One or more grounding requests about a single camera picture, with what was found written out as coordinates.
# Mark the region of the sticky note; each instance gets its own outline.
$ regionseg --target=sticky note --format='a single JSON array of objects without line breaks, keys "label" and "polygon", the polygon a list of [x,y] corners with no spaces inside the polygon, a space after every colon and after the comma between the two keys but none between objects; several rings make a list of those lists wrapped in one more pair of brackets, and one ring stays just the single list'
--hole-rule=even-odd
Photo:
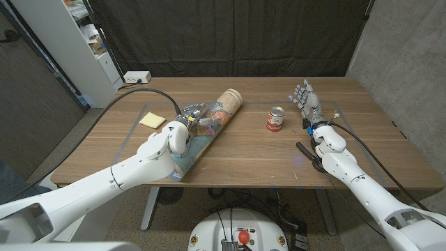
[{"label": "sticky note", "polygon": [[149,112],[147,113],[147,115],[144,116],[144,118],[142,118],[142,120],[139,123],[156,129],[165,120],[166,120],[165,118]]}]

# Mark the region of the red button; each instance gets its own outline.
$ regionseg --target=red button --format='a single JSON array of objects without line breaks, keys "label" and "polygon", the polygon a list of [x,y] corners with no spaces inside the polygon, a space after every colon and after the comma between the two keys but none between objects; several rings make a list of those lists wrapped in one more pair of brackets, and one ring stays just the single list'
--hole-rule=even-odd
[{"label": "red button", "polygon": [[238,241],[240,241],[242,244],[248,244],[249,243],[249,233],[246,231],[241,231],[238,234]]}]

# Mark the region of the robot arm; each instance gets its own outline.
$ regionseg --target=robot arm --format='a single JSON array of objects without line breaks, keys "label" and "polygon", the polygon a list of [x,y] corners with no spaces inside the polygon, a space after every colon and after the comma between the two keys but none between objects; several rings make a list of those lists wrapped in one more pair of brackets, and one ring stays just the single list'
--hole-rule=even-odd
[{"label": "robot arm", "polygon": [[123,191],[168,176],[171,153],[185,150],[189,132],[172,121],[153,133],[137,154],[64,188],[0,206],[0,243],[48,242],[84,214]]},{"label": "robot arm", "polygon": [[309,133],[318,145],[324,170],[344,183],[378,223],[395,250],[443,250],[446,244],[446,217],[401,203],[362,170],[346,149],[345,139],[321,115],[312,86],[297,86],[290,99],[311,122]]}]

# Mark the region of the electrical outlet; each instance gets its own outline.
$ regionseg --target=electrical outlet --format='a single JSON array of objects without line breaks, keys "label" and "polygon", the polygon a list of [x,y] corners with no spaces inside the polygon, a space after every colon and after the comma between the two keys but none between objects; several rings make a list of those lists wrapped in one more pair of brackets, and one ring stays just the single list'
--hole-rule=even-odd
[{"label": "electrical outlet", "polygon": [[127,71],[124,74],[124,79],[127,84],[134,84],[141,80],[141,83],[148,83],[152,78],[151,73],[147,71]]}]

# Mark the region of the dark backdrop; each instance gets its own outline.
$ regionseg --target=dark backdrop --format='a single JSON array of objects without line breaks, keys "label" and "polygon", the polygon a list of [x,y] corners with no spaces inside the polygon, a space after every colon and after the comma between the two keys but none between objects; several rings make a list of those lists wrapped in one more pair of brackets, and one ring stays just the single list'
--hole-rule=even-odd
[{"label": "dark backdrop", "polygon": [[369,1],[90,0],[125,73],[344,76]]}]

